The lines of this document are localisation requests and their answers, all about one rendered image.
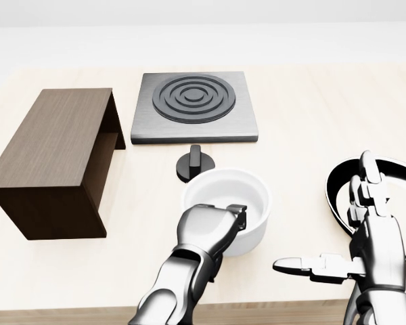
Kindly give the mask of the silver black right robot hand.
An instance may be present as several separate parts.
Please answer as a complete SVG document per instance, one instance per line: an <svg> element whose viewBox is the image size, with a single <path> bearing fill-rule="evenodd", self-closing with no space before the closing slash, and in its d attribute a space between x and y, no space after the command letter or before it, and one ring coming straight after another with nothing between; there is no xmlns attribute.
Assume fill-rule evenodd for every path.
<svg viewBox="0 0 406 325"><path fill-rule="evenodd" d="M406 289L406 262L398 221L387 207L386 178L374 155L366 150L359 159L359 172L350 181L348 218L356 231L351 238L351 259L337 254L320 257L286 257L273 263L285 274L308 276L314 282L340 284L354 279L361 290Z"/></svg>

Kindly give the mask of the black frying pan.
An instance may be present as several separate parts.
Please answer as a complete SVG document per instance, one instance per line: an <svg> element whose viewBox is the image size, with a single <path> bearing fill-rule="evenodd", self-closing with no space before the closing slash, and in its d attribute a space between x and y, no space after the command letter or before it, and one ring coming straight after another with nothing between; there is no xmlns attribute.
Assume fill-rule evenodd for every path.
<svg viewBox="0 0 406 325"><path fill-rule="evenodd" d="M396 160L393 158L377 156L377 166L383 174L387 177L402 179L406 181L406 162ZM332 215L351 238L355 233L355 229L350 227L344 222L338 212L336 203L337 195L344 184L349 183L351 177L357 175L359 172L359 158L352 157L338 163L328 175L325 181L325 196L332 212Z"/></svg>

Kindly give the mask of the round black stove knob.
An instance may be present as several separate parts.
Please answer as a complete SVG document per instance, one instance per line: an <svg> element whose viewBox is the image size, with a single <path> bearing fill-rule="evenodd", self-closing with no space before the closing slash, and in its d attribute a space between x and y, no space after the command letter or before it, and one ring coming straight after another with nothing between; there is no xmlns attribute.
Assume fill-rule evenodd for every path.
<svg viewBox="0 0 406 325"><path fill-rule="evenodd" d="M188 183L199 174L215 168L214 160L201 151L200 145L191 145L189 153L176 163L177 177Z"/></svg>

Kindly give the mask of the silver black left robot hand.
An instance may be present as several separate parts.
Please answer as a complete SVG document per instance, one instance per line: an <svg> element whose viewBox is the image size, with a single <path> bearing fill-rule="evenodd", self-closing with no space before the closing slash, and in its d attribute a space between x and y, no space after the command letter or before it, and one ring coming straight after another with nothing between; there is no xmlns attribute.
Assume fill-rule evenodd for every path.
<svg viewBox="0 0 406 325"><path fill-rule="evenodd" d="M187 209L177 226L177 248L196 249L212 260L218 259L239 232L246 229L247 206L231 204L225 209L196 204Z"/></svg>

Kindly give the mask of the dark brown wooden cabinet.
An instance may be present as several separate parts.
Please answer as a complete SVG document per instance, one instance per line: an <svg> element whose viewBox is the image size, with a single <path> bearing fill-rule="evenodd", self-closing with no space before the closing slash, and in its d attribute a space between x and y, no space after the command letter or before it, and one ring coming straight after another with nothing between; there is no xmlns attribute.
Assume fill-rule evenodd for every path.
<svg viewBox="0 0 406 325"><path fill-rule="evenodd" d="M0 156L0 207L28 240L104 238L99 205L125 147L110 88L44 89Z"/></svg>

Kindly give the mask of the white bowl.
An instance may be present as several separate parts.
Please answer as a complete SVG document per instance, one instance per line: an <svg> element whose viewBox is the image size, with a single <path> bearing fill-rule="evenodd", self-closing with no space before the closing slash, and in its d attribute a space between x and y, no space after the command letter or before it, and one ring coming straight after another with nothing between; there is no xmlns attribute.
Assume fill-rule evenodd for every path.
<svg viewBox="0 0 406 325"><path fill-rule="evenodd" d="M211 169L192 179L181 196L181 209L211 204L224 209L231 204L247 206L246 229L238 232L226 257L245 255L256 248L265 235L272 208L272 194L266 183L243 169Z"/></svg>

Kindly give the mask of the flat grey stove plate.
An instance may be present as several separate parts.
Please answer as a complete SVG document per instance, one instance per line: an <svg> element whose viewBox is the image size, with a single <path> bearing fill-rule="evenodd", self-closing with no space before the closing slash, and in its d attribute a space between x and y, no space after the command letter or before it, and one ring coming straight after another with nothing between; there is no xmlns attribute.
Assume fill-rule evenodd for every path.
<svg viewBox="0 0 406 325"><path fill-rule="evenodd" d="M255 142L258 127L242 71L145 73L132 144Z"/></svg>

